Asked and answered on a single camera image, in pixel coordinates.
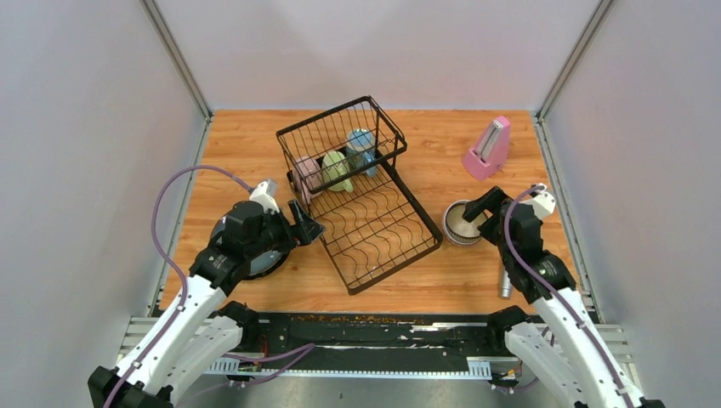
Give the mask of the silver microphone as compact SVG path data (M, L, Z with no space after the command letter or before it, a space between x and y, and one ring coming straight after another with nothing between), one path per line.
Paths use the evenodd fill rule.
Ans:
M508 271L506 269L502 269L500 271L499 297L502 299L510 299L512 291L513 285L511 283Z

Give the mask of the light green mug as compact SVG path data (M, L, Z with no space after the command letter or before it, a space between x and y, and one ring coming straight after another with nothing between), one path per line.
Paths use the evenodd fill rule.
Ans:
M324 155L322 159L321 174L323 182L325 184L329 183L327 188L330 191L345 191L352 193L354 191L354 186L349 178L338 181L338 179L347 175L349 172L349 162L344 153L339 151L330 151Z

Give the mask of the pink metronome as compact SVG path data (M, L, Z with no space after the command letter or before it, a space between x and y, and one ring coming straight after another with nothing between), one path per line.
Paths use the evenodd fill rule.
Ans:
M511 124L507 117L494 118L462 157L463 168L483 181L498 173L508 158Z

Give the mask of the blue-grey ceramic plate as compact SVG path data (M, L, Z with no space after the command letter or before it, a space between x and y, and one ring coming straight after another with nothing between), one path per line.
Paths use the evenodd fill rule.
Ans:
M226 216L221 217L218 222L214 225L210 238L215 237L221 231L225 229ZM286 261L289 256L288 252L268 251L261 256L255 258L251 262L251 270L248 275L248 280L257 280L264 276L272 274L275 270L279 269Z

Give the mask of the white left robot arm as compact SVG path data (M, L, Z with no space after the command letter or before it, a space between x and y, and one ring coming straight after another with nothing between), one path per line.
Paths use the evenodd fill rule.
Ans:
M188 388L232 349L260 340L257 315L226 298L248 279L255 259L308 246L325 231L295 201L293 220L255 201L240 201L196 256L184 285L145 337L112 369L88 379L95 407L174 407Z

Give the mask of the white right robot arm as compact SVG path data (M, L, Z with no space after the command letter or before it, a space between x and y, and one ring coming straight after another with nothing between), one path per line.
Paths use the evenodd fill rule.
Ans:
M499 252L511 285L540 315L556 342L552 345L518 306L491 315L485 342L495 354L509 352L568 407L662 407L629 379L599 334L565 263L545 249L543 220L556 208L545 184L534 184L516 198L495 186L464 202L463 220Z

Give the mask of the blue butterfly mug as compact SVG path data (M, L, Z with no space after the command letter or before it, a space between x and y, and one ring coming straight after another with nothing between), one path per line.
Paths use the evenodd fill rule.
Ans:
M346 135L344 154L349 168L356 170L376 159L376 137L365 128L356 128Z

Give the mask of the pink ceramic mug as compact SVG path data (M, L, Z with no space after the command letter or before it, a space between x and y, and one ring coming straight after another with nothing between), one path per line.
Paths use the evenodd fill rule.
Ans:
M313 192L322 184L321 167L315 159L309 156L301 156L295 160L292 169L292 186L298 199L305 207L314 198L322 194L323 190Z

